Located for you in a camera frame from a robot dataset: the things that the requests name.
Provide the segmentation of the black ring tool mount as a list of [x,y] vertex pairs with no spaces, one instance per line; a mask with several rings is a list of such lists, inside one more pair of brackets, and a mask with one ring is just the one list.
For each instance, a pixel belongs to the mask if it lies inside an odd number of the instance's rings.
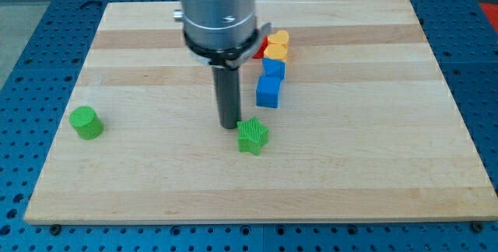
[[186,33],[184,42],[191,52],[191,56],[200,64],[217,68],[238,69],[248,59],[257,54],[263,40],[272,30],[271,23],[265,23],[256,29],[242,44],[221,50],[213,50],[197,45]]

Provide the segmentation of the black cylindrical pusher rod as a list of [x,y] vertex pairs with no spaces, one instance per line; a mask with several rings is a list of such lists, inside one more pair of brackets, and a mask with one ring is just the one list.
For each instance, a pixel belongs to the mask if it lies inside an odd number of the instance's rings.
[[241,119],[239,71],[214,67],[212,74],[219,123],[225,129],[237,128]]

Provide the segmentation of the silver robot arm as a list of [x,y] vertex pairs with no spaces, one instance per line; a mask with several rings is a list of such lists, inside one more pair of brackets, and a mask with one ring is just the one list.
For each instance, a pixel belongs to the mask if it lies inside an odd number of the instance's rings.
[[183,23],[186,46],[212,68],[219,123],[241,121],[239,68],[260,49],[272,25],[258,27],[256,0],[180,0],[174,19]]

